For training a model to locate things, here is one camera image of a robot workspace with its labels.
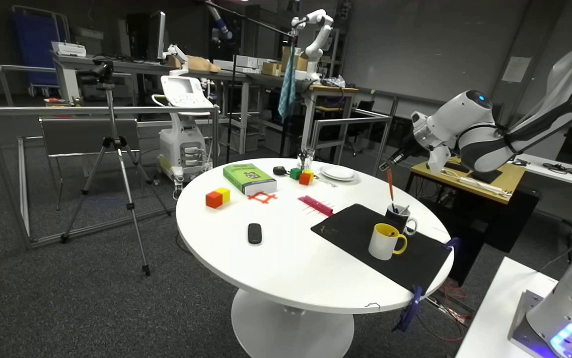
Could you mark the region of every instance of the wooden desk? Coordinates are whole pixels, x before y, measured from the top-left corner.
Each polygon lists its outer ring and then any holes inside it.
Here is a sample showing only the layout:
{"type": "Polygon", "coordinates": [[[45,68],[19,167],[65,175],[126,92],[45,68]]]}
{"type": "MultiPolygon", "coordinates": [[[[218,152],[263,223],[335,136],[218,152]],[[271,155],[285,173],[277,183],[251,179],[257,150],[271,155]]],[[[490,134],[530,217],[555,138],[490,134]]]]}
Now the wooden desk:
{"type": "Polygon", "coordinates": [[[512,199],[512,193],[518,189],[526,169],[522,165],[504,163],[498,171],[500,171],[500,177],[496,177],[494,181],[482,183],[482,185],[472,185],[474,179],[470,179],[468,173],[448,169],[448,167],[444,167],[442,173],[432,173],[432,171],[428,171],[426,161],[424,161],[424,163],[410,167],[410,177],[408,177],[406,187],[410,185],[412,175],[418,175],[418,177],[426,177],[430,181],[436,181],[436,183],[484,197],[488,201],[508,205],[508,201],[512,199]]]}

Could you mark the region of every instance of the table leg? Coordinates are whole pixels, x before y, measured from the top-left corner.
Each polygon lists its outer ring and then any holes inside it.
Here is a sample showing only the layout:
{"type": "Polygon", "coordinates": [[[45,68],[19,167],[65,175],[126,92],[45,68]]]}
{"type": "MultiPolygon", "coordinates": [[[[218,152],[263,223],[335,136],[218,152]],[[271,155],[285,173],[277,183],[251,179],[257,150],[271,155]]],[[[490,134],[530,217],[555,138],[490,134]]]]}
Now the table leg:
{"type": "Polygon", "coordinates": [[[309,134],[313,124],[313,106],[317,102],[315,94],[309,94],[307,106],[305,106],[305,118],[303,118],[303,130],[301,130],[301,146],[299,152],[305,152],[309,146],[309,134]]]}
{"type": "Polygon", "coordinates": [[[240,100],[240,138],[238,138],[238,152],[240,155],[246,154],[246,132],[248,132],[248,100],[249,100],[249,84],[242,82],[242,100],[240,100]]]}
{"type": "Polygon", "coordinates": [[[230,323],[240,346],[251,358],[345,356],[353,319],[287,309],[238,291],[230,323]]]}

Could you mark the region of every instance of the red block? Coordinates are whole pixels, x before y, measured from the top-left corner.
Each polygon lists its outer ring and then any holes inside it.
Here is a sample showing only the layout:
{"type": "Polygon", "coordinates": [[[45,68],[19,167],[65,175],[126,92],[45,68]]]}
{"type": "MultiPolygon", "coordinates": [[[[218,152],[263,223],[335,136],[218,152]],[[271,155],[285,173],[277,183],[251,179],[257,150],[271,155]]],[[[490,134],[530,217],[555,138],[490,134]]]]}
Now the red block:
{"type": "Polygon", "coordinates": [[[309,171],[303,171],[303,173],[299,175],[299,185],[309,185],[309,181],[311,181],[311,173],[309,173],[309,171]]]}
{"type": "Polygon", "coordinates": [[[218,191],[210,191],[206,195],[206,207],[218,209],[222,207],[222,203],[224,203],[224,197],[218,191]]]}

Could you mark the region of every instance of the yellow mug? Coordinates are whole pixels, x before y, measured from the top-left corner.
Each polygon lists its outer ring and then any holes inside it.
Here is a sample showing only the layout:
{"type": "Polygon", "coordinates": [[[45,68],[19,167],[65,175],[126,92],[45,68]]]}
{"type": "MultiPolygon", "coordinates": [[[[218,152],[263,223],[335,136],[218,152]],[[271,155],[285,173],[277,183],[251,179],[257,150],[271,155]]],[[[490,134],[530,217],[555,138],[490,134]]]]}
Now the yellow mug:
{"type": "Polygon", "coordinates": [[[367,251],[379,261],[389,261],[392,255],[402,255],[406,251],[406,237],[389,223],[377,223],[373,225],[367,251]]]}

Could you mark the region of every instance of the paper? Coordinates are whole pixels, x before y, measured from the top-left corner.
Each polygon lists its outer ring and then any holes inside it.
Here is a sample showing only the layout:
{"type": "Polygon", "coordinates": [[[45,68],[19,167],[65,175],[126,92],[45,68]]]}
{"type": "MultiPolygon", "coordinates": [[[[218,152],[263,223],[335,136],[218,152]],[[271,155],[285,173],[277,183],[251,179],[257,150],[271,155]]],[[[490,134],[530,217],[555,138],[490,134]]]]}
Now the paper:
{"type": "Polygon", "coordinates": [[[502,82],[520,84],[524,80],[528,64],[530,64],[530,58],[510,56],[508,64],[506,64],[506,70],[502,74],[502,82]]]}

